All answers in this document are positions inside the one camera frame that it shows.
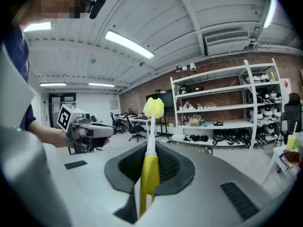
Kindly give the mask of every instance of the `white ceiling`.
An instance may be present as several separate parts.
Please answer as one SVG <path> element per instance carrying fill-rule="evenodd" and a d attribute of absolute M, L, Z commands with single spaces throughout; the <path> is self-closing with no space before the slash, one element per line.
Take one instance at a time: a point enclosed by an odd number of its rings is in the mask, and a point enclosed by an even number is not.
<path fill-rule="evenodd" d="M 61 19 L 50 31 L 27 32 L 30 71 L 37 83 L 67 82 L 59 91 L 120 93 L 176 65 L 207 58 L 205 36 L 248 30 L 250 38 L 259 43 L 255 51 L 263 44 L 299 48 L 301 40 L 280 5 L 270 27 L 262 29 L 269 2 L 107 0 L 94 20 L 88 15 Z M 105 40 L 109 29 L 139 43 L 155 57 L 146 59 Z M 142 61 L 146 67 L 139 66 Z M 88 82 L 116 87 L 107 90 L 88 86 Z"/>

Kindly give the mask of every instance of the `person's arm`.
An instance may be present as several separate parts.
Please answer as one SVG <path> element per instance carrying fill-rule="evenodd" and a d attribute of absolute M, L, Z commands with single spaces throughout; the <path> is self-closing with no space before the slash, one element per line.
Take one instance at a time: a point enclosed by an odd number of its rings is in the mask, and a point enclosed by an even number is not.
<path fill-rule="evenodd" d="M 66 146 L 73 148 L 73 144 L 68 141 L 63 130 L 44 126 L 37 120 L 32 121 L 27 130 L 36 135 L 43 143 L 52 144 L 57 148 Z"/>

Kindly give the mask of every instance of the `air conditioning unit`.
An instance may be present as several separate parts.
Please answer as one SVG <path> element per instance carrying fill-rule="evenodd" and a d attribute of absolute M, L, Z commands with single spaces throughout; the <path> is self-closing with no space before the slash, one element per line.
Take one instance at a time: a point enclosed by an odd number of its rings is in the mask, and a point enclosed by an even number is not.
<path fill-rule="evenodd" d="M 243 51 L 250 44 L 248 31 L 234 31 L 205 37 L 207 55 Z"/>

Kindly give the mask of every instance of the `yellow handle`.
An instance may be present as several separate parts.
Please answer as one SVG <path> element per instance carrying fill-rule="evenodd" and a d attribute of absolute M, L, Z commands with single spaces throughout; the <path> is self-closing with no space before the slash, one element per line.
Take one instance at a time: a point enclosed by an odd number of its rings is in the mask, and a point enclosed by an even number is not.
<path fill-rule="evenodd" d="M 157 156 L 147 155 L 144 158 L 140 186 L 140 217 L 146 211 L 146 196 L 154 200 L 155 188 L 160 185 L 159 160 Z"/>

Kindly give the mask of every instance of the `yellow dish brush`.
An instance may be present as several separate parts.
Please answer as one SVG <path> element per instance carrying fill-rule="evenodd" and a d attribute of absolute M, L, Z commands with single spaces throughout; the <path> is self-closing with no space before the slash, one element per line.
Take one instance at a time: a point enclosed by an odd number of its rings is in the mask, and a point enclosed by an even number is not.
<path fill-rule="evenodd" d="M 151 133 L 147 142 L 147 150 L 144 157 L 141 186 L 140 186 L 140 216 L 146 211 L 146 196 L 151 195 L 154 200 L 155 188 L 160 185 L 159 161 L 156 153 L 155 123 L 164 114 L 164 103 L 161 99 L 147 100 L 143 112 L 151 118 Z"/>

